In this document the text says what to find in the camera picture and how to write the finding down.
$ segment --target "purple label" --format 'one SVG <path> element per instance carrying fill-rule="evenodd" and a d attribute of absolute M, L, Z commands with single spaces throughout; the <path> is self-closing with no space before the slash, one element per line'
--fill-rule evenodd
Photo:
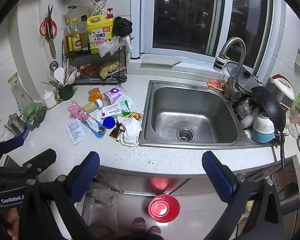
<path fill-rule="evenodd" d="M 105 92 L 105 94 L 109 97 L 111 105 L 118 100 L 120 96 L 124 94 L 123 90 L 119 87 L 112 88 L 111 90 Z"/>

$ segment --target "wire rack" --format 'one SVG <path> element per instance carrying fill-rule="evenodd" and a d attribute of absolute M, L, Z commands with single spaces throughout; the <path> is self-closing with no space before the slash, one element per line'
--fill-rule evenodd
<path fill-rule="evenodd" d="M 71 52 L 68 54 L 63 54 L 63 58 L 76 58 L 79 61 L 79 66 L 85 65 L 85 64 L 94 64 L 97 66 L 100 66 L 100 68 L 95 73 L 95 76 L 91 77 L 82 77 L 79 76 L 75 79 L 74 85 L 92 85 L 92 84 L 98 84 L 98 85 L 120 85 L 121 79 L 119 77 L 108 77 L 106 79 L 103 79 L 99 76 L 99 72 L 102 69 L 102 66 L 108 62 L 108 61 L 119 61 L 119 69 L 122 66 L 127 67 L 126 63 L 126 52 L 125 47 L 119 48 L 117 52 L 115 52 L 113 55 L 111 55 L 109 52 L 105 54 L 103 57 L 100 57 L 100 54 L 97 52 L 98 49 L 92 49 L 91 51 L 85 52 L 85 51 L 79 51 L 79 52 Z"/>

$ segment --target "window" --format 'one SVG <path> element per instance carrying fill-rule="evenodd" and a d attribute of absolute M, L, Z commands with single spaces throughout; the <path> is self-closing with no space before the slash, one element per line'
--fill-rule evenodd
<path fill-rule="evenodd" d="M 229 38 L 238 36 L 247 47 L 244 64 L 257 69 L 264 52 L 260 47 L 268 41 L 270 3 L 272 0 L 141 0 L 140 53 L 184 57 L 207 65 Z M 236 44 L 230 48 L 230 60 L 239 60 L 238 48 Z"/>

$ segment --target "pink slipper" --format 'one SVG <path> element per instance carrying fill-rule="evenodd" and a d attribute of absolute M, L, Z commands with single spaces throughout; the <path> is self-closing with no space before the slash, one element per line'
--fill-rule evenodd
<path fill-rule="evenodd" d="M 142 217 L 135 218 L 132 221 L 133 231 L 146 231 L 146 221 Z"/>
<path fill-rule="evenodd" d="M 161 235 L 161 229 L 157 226 L 152 226 L 152 227 L 149 228 L 148 233 L 152 234 L 152 235 L 160 236 Z"/>

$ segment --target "pink plastic wrapper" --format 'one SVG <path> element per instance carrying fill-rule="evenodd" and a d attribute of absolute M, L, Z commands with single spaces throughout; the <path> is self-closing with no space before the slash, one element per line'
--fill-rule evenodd
<path fill-rule="evenodd" d="M 68 107 L 68 112 L 70 112 L 73 116 L 77 117 L 81 121 L 87 120 L 87 118 L 90 117 L 90 115 L 87 114 L 87 112 L 85 112 L 76 101 L 71 101 Z"/>

